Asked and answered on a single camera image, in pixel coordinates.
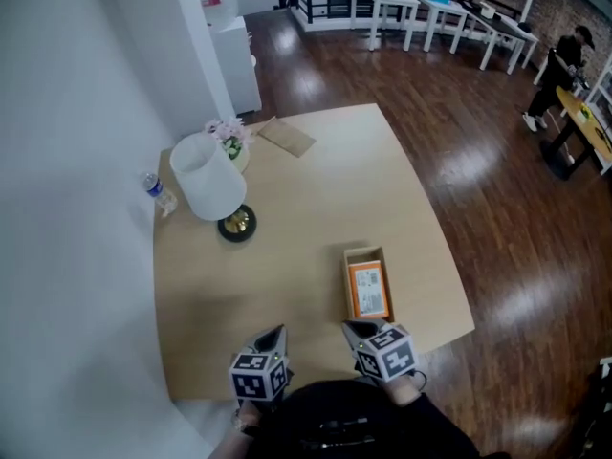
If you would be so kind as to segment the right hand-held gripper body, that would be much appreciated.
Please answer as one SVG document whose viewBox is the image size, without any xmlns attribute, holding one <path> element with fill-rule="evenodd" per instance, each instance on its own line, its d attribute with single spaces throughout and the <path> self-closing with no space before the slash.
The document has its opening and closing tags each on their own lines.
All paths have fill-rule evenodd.
<svg viewBox="0 0 612 459">
<path fill-rule="evenodd" d="M 353 318 L 341 328 L 356 368 L 364 376 L 391 382 L 416 368 L 412 336 L 403 326 L 384 319 Z"/>
</svg>

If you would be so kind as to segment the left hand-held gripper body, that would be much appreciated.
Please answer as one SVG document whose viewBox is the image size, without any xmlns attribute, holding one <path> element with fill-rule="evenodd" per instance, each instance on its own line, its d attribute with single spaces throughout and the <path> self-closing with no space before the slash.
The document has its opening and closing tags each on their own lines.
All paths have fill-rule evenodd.
<svg viewBox="0 0 612 459">
<path fill-rule="evenodd" d="M 274 407 L 290 383 L 288 333 L 281 324 L 248 339 L 237 353 L 229 378 L 239 403 Z"/>
</svg>

